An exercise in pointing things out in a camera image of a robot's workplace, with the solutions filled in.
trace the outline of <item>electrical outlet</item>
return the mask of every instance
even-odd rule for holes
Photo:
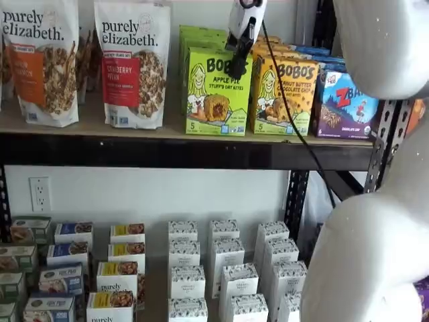
[[[29,178],[29,188],[32,192],[32,206],[34,213],[51,211],[49,177]]]

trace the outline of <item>granola bag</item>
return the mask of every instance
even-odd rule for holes
[[[142,0],[95,0],[95,24],[103,51],[106,123],[162,126],[170,8]]]
[[[77,0],[0,0],[0,10],[25,120],[55,127],[77,122]]]

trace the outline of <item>orange label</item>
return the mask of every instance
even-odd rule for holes
[[[33,46],[12,45],[6,48],[18,95],[24,101],[45,106],[43,53]]]

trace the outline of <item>black wire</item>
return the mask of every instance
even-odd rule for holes
[[[320,164],[319,159],[317,158],[316,154],[312,150],[311,146],[308,145],[307,141],[302,137],[301,133],[298,131],[298,128],[296,127],[295,122],[292,119],[292,116],[290,114],[288,102],[286,101],[286,96],[284,94],[284,88],[283,88],[282,78],[280,77],[279,67],[277,65],[277,61],[275,60],[273,49],[271,48],[271,44],[269,43],[267,28],[266,28],[265,22],[263,20],[262,20],[262,29],[263,29],[263,33],[264,33],[264,36],[265,36],[265,41],[267,42],[267,45],[268,45],[269,54],[271,55],[271,58],[272,58],[273,63],[274,63],[275,72],[277,73],[277,77],[279,78],[280,91],[282,92],[282,97],[283,97],[284,105],[286,106],[286,112],[288,113],[290,124],[294,128],[294,131],[295,131],[296,135],[299,137],[299,139],[302,142],[302,144],[304,144],[304,146],[307,148],[308,153],[310,153],[311,157],[314,159],[314,161],[315,161],[315,163],[316,163],[316,165],[318,167],[318,173],[322,177],[322,179],[323,179],[323,181],[324,181],[324,183],[326,185],[326,189],[328,189],[329,199],[330,199],[330,203],[332,204],[332,208],[335,208],[336,205],[335,205],[334,195],[332,193],[332,189],[329,187],[329,184],[328,184],[328,181],[326,179],[326,175],[324,173],[322,165]]]

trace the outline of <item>shelf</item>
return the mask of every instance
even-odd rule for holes
[[[163,128],[115,129],[105,124],[101,95],[89,94],[79,123],[62,129],[29,125],[17,101],[0,112],[0,162],[46,166],[316,170],[296,137],[188,136],[175,102]],[[306,138],[326,170],[367,170],[372,143]]]

